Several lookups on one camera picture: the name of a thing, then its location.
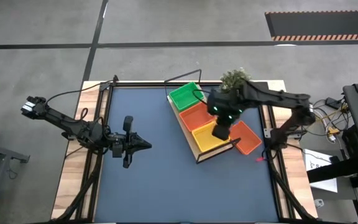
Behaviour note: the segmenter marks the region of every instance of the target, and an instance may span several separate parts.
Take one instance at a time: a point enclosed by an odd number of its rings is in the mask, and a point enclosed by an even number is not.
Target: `plastic basket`
[[[215,120],[215,117],[207,112],[206,105],[201,102],[181,112],[179,116],[189,131]]]
[[[243,121],[233,125],[230,130],[230,138],[241,140],[236,144],[236,148],[244,155],[250,154],[256,147],[262,143],[262,140],[256,135]]]
[[[193,95],[193,90],[197,90],[197,89],[198,89],[197,85],[194,82],[191,82],[169,93],[169,96],[172,99],[173,104],[175,104],[179,112],[182,112],[185,109],[200,102]],[[194,94],[198,98],[202,100],[204,99],[204,94],[202,92],[195,91]]]
[[[215,124],[213,121],[191,132],[201,152],[206,152],[230,141],[230,138],[223,141],[212,135]]]

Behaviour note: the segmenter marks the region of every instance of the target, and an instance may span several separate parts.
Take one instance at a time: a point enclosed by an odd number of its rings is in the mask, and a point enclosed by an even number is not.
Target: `desk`
[[[268,86],[271,90],[285,90],[284,82],[282,80],[269,80]],[[95,85],[100,82],[84,82],[83,88],[88,88],[92,85]],[[76,118],[80,117],[80,112],[83,108],[88,108],[89,112],[85,117],[85,120],[93,120],[96,101],[98,98],[98,87],[92,88],[81,92],[80,100],[77,107]],[[103,113],[106,107],[106,97],[102,99],[102,108],[101,112]],[[271,126],[269,120],[268,109],[265,107],[264,116],[267,127]],[[273,108],[273,113],[275,117],[275,122],[277,126],[283,124],[291,115],[291,111],[285,108]],[[291,141],[291,144],[299,145],[297,141]],[[67,153],[74,151],[79,148],[77,142],[70,142],[68,145]],[[81,185],[81,180],[84,171],[86,157],[86,149],[80,150],[77,153],[71,155],[64,163],[62,169],[62,176],[60,178],[60,183],[58,186],[57,196],[55,199],[55,205],[53,207],[52,218],[57,218],[63,213],[63,211],[69,206],[71,201],[74,199],[75,195],[78,193]],[[317,212],[313,202],[313,196],[311,194],[311,189],[309,181],[306,174],[305,165],[303,163],[302,153],[298,149],[287,148],[283,150],[283,160],[285,163],[285,168],[287,172],[288,182],[292,192],[295,194],[297,199],[300,201],[302,206],[313,216],[317,217]],[[90,190],[85,198],[85,208],[89,206],[89,197]],[[278,194],[280,196],[280,203],[283,210],[283,217],[288,217],[288,210],[286,205],[286,200],[283,192],[279,189]],[[83,210],[83,215],[88,211],[88,209]]]

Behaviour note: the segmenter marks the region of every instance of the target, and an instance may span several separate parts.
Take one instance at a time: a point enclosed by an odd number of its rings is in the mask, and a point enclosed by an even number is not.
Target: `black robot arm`
[[[124,167],[128,168],[132,162],[133,153],[149,149],[150,143],[143,140],[137,133],[131,131],[133,117],[126,116],[123,130],[125,134],[111,133],[109,126],[104,124],[100,117],[101,124],[96,121],[75,120],[51,107],[45,98],[27,98],[27,102],[21,108],[22,114],[31,119],[43,119],[56,127],[64,130],[62,136],[68,140],[77,139],[81,146],[93,151],[109,149],[113,157],[124,157]]]
[[[232,89],[229,93],[212,90],[208,96],[208,113],[218,116],[213,135],[220,139],[227,139],[231,124],[247,108],[255,108],[260,105],[290,108],[292,109],[290,119],[280,128],[271,131],[270,146],[277,147],[286,142],[287,136],[300,126],[310,125],[316,121],[309,98],[310,96],[306,94],[262,89],[248,81],[239,88]]]

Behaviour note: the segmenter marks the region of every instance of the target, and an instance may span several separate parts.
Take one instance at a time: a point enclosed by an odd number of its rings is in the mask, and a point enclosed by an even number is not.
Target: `potted plant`
[[[221,92],[228,93],[233,88],[238,88],[245,81],[250,79],[251,75],[249,75],[243,68],[240,68],[240,70],[227,71],[226,73],[223,73],[221,78]]]

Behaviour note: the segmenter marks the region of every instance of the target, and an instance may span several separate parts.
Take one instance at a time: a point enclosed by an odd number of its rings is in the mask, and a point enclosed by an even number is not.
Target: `concrete floor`
[[[0,44],[91,43],[101,3],[0,0]],[[110,0],[99,42],[270,40],[265,11],[350,9],[358,9],[358,0]],[[88,54],[88,49],[0,50],[0,146],[31,155],[28,164],[12,163],[17,179],[5,176],[0,223],[49,219],[67,142],[60,130],[23,117],[20,108],[29,95],[48,98],[79,89]],[[216,80],[239,67],[255,80],[282,79],[287,91],[308,93],[314,101],[339,98],[343,85],[358,83],[358,45],[98,49],[90,80],[115,74],[121,80],[162,80],[197,68],[203,79]],[[74,115],[77,99],[62,96],[51,105]],[[305,136],[301,144],[333,148],[316,136]],[[349,203],[328,202],[319,216],[356,221]]]

